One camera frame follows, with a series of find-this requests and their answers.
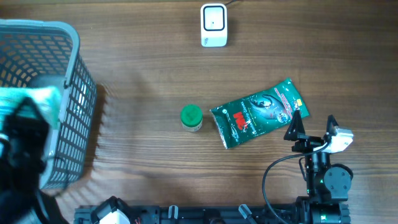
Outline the mint tissue pack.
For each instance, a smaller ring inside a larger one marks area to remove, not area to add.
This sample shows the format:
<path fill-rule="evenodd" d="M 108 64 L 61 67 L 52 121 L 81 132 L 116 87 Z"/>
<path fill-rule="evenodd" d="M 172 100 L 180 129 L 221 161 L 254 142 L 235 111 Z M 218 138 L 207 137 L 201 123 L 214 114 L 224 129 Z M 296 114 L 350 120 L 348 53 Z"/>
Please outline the mint tissue pack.
<path fill-rule="evenodd" d="M 53 129 L 58 129 L 58 114 L 62 96 L 55 86 L 45 88 L 1 87 L 1 129 L 10 115 L 25 98 L 30 98 L 39 113 Z"/>

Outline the green 3M gloves packet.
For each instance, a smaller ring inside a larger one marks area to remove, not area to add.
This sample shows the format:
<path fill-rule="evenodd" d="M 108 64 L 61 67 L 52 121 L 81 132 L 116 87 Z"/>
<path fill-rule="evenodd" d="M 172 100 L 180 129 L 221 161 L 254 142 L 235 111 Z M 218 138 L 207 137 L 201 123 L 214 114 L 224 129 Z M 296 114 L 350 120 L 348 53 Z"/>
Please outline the green 3M gloves packet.
<path fill-rule="evenodd" d="M 289 125 L 295 111 L 303 118 L 310 115 L 289 78 L 272 88 L 210 110 L 226 149 Z"/>

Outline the chicken seasoning jar green lid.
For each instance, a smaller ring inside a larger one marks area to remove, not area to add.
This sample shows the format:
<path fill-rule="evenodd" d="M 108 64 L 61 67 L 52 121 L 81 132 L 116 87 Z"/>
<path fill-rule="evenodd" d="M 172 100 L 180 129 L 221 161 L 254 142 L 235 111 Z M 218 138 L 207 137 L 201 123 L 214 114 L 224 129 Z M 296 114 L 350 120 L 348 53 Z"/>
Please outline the chicken seasoning jar green lid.
<path fill-rule="evenodd" d="M 196 132 L 202 127 L 203 112 L 197 105 L 186 105 L 180 112 L 182 127 L 188 132 Z"/>

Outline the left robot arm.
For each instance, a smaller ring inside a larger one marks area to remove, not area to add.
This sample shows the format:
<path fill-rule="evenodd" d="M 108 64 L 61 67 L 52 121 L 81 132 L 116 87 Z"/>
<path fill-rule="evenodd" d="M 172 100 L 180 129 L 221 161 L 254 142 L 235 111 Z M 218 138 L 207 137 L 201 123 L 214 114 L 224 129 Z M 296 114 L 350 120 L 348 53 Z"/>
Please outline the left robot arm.
<path fill-rule="evenodd" d="M 50 126 L 29 97 L 5 115 L 1 129 L 1 223 L 66 223 L 54 195 L 40 190 Z"/>

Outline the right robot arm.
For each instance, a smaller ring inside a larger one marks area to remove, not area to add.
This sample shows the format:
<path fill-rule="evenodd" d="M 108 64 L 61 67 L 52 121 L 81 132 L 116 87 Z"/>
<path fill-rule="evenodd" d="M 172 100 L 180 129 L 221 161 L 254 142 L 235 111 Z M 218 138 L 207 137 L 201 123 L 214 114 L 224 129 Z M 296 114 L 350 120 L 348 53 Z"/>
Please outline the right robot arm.
<path fill-rule="evenodd" d="M 302 117 L 295 111 L 284 136 L 293 141 L 293 152 L 303 154 L 300 166 L 307 185 L 307 196 L 297 197 L 294 223 L 351 223 L 345 204 L 353 180 L 353 171 L 343 164 L 332 164 L 330 156 L 343 152 L 352 142 L 352 130 L 342 128 L 329 115 L 326 133 L 321 137 L 305 134 Z"/>

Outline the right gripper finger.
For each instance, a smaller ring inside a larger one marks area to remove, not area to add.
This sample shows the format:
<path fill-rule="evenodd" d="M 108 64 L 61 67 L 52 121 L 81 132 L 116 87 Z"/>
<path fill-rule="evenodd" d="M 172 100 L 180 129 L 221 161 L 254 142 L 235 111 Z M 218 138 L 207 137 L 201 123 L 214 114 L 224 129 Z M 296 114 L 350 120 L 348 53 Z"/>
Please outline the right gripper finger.
<path fill-rule="evenodd" d="M 328 116 L 326 122 L 326 134 L 325 136 L 334 136 L 335 135 L 335 127 L 338 126 L 338 123 L 335 117 L 331 114 Z"/>
<path fill-rule="evenodd" d="M 301 112 L 296 110 L 289 127 L 284 135 L 286 141 L 298 141 L 305 136 L 305 128 L 302 123 Z"/>

